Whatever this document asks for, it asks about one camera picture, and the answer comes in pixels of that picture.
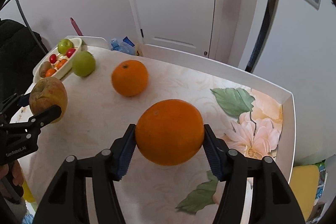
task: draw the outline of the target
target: red cherry tomato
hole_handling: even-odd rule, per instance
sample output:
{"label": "red cherry tomato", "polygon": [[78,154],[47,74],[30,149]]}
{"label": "red cherry tomato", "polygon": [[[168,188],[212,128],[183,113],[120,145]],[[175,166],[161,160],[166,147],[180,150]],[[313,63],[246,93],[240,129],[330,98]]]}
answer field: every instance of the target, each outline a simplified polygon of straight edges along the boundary
{"label": "red cherry tomato", "polygon": [[54,64],[57,61],[56,54],[50,55],[49,61],[50,61],[51,64]]}
{"label": "red cherry tomato", "polygon": [[66,53],[66,56],[67,56],[68,58],[70,58],[70,56],[72,56],[73,53],[74,53],[75,51],[76,51],[75,48],[70,48],[70,49],[68,49],[68,50],[67,50],[67,53]]}

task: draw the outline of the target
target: table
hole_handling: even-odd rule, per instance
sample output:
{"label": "table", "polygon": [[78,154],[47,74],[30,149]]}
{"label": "table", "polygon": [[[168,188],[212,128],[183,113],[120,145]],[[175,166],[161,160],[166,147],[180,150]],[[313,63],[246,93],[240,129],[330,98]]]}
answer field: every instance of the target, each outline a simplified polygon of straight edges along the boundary
{"label": "table", "polygon": [[[39,202],[54,174],[68,155],[78,159],[91,157],[109,148],[121,137],[130,123],[154,103],[165,99],[182,99],[196,106],[204,123],[219,136],[231,122],[217,104],[210,88],[246,86],[200,71],[143,57],[126,55],[104,48],[88,46],[97,67],[87,78],[69,73],[62,79],[68,93],[68,107],[61,121],[47,125],[38,139],[39,150],[19,160],[27,183]],[[126,98],[117,94],[110,74],[122,61],[140,60],[149,72],[146,90]],[[19,110],[12,122],[24,122],[31,116],[29,107]],[[188,162],[178,166],[159,166],[135,150],[129,171],[115,183],[127,223],[212,223],[218,205],[206,206],[196,215],[178,212],[175,207],[196,186],[208,181],[209,165],[203,148]],[[91,223],[97,223],[90,180],[87,179],[88,208]],[[223,191],[223,183],[217,192]],[[248,222],[251,190],[247,185],[245,220]]]}

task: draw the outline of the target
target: plastic bag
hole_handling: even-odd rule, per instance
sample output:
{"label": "plastic bag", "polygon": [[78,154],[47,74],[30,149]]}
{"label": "plastic bag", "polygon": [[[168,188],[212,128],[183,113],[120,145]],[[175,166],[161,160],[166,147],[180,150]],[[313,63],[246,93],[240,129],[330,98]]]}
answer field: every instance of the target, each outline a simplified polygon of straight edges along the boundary
{"label": "plastic bag", "polygon": [[136,56],[143,56],[142,55],[142,50],[141,50],[141,44],[140,43],[137,43],[137,44],[134,45],[134,43],[131,40],[129,40],[128,37],[125,37],[123,39],[123,42],[126,42],[127,44],[129,44],[132,47],[134,47],[134,52],[135,52],[134,55],[136,55]]}
{"label": "plastic bag", "polygon": [[112,45],[112,51],[118,51],[118,52],[130,54],[130,55],[135,55],[134,48],[130,44],[124,41],[119,42],[115,38],[113,38],[111,40],[111,45]]}

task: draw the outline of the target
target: orange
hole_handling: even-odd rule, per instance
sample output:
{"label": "orange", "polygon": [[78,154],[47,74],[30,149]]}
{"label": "orange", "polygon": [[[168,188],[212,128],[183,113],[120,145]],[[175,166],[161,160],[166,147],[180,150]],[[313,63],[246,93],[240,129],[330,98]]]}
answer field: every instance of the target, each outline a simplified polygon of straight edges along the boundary
{"label": "orange", "polygon": [[68,60],[66,60],[65,58],[61,59],[61,61],[59,61],[58,64],[55,66],[56,69],[60,69],[67,61]]}
{"label": "orange", "polygon": [[51,75],[53,75],[56,72],[55,69],[48,69],[45,73],[45,77],[50,77]]}
{"label": "orange", "polygon": [[144,64],[137,60],[120,63],[111,74],[111,82],[116,92],[123,96],[134,96],[146,88],[148,72]]}
{"label": "orange", "polygon": [[148,160],[159,165],[181,164],[202,146],[203,119],[190,103],[178,99],[160,101],[140,117],[135,139]]}

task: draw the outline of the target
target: pink handle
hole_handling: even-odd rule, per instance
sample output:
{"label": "pink handle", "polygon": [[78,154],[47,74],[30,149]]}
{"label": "pink handle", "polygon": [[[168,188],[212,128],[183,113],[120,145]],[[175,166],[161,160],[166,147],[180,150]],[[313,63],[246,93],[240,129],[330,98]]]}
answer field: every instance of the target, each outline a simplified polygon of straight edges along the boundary
{"label": "pink handle", "polygon": [[70,21],[71,21],[71,24],[72,24],[73,28],[75,29],[76,33],[77,33],[79,36],[82,37],[83,34],[82,34],[81,30],[79,29],[79,27],[78,27],[76,21],[74,21],[74,19],[73,19],[72,17],[70,18]]}

